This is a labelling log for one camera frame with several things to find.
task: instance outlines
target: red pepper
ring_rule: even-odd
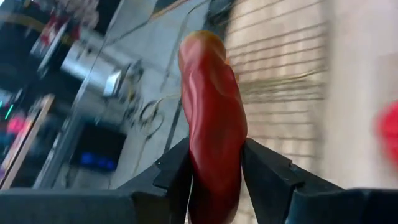
[[[241,148],[248,129],[241,95],[226,49],[208,31],[180,45],[182,106],[189,124],[193,187],[192,224],[230,223],[241,188]]]

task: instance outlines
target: green light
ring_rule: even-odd
[[[6,119],[8,118],[8,116],[10,115],[12,108],[14,107],[14,105],[11,105],[10,108],[8,109],[7,115],[6,115]]]

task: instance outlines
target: red chili pepper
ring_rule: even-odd
[[[241,148],[248,129],[234,73],[216,35],[196,31],[181,43],[182,106],[189,124],[192,224],[230,223],[241,188]]]

